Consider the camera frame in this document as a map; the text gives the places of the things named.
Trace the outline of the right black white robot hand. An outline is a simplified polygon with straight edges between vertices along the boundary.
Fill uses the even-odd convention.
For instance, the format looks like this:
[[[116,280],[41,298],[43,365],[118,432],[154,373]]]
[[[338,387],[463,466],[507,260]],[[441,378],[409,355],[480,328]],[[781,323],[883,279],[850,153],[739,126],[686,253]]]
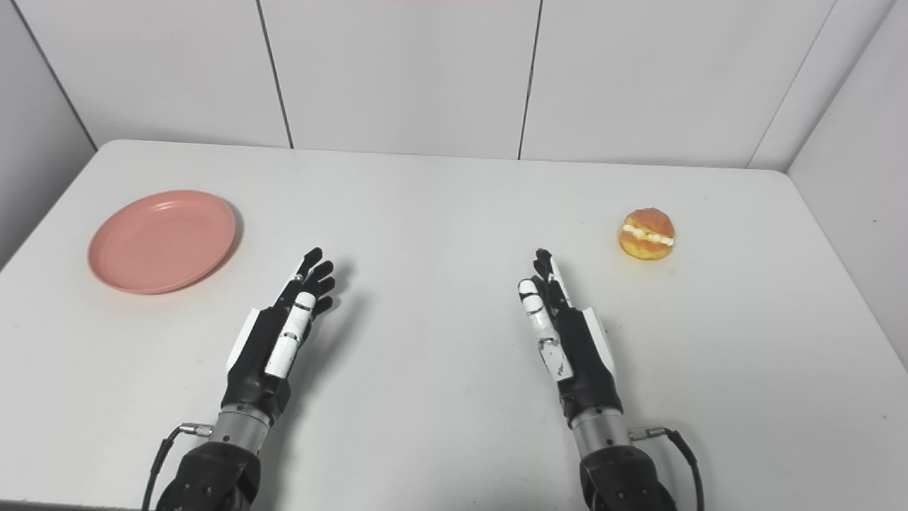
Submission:
[[[573,428],[584,413],[622,413],[615,361],[593,309],[574,307],[547,249],[536,249],[533,268],[535,275],[518,283],[519,299],[543,365],[558,389],[567,425]]]

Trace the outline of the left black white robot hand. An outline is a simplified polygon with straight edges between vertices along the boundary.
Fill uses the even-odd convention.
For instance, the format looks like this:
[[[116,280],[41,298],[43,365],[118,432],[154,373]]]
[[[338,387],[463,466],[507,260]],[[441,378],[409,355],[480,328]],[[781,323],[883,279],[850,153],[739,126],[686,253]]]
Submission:
[[[273,426],[291,397],[288,377],[318,316],[332,307],[334,264],[322,248],[306,253],[273,305],[247,317],[228,362],[221,407],[256,411]]]

